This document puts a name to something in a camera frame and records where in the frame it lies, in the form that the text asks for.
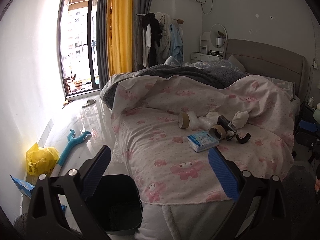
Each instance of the yellow curtain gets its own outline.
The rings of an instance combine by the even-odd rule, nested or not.
[[[107,0],[109,75],[132,71],[132,0]]]

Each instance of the white jacket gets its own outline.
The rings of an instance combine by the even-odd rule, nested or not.
[[[167,59],[171,44],[170,24],[171,17],[166,13],[156,13],[155,18],[158,20],[159,25],[162,26],[162,38],[160,39],[160,47],[158,48],[159,54],[162,53],[162,58]]]

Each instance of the silver bolt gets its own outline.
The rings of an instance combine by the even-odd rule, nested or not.
[[[68,172],[68,174],[70,175],[70,176],[74,176],[74,175],[76,175],[77,174],[77,170],[76,169],[71,169],[69,172]]]
[[[251,173],[250,173],[250,171],[242,171],[242,176],[248,178],[251,176]]]
[[[272,176],[272,179],[273,179],[274,181],[279,181],[279,180],[280,180],[280,178],[279,178],[277,175],[273,175],[273,176]]]
[[[47,176],[47,175],[45,175],[45,174],[40,174],[39,179],[40,179],[40,180],[43,180],[43,179],[45,179],[46,176]]]

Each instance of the headboard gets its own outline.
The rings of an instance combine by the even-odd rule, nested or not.
[[[250,74],[266,74],[296,84],[296,95],[303,100],[305,58],[286,49],[268,44],[228,39],[224,45],[223,58],[233,55]]]

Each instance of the blanket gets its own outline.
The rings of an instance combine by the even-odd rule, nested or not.
[[[174,75],[185,76],[193,80],[196,80],[198,82],[201,82],[202,84],[215,87],[217,89],[226,88],[231,84],[233,84],[235,81],[246,76],[244,73],[236,72],[229,68],[212,68],[212,70],[208,73],[196,67],[190,67],[190,66],[172,67],[168,65],[157,65],[145,70],[140,70],[139,72],[136,73],[135,76],[159,76],[162,78],[169,78]],[[116,93],[118,83],[129,78],[132,78],[132,77],[119,80],[118,82],[114,83],[112,86],[110,86],[106,90],[102,100],[106,103],[106,105],[110,109],[113,108],[113,101],[115,98],[115,93]],[[132,93],[130,91],[128,91],[127,93],[128,93],[127,96],[131,98]]]
[[[149,204],[195,204],[227,200],[208,163],[208,151],[196,153],[180,129],[177,113],[204,116],[217,111],[231,120],[247,111],[246,144],[220,141],[226,159],[254,176],[283,179],[293,164],[293,114],[290,96],[267,79],[250,75],[219,90],[184,76],[140,76],[120,82],[111,124],[140,198]]]

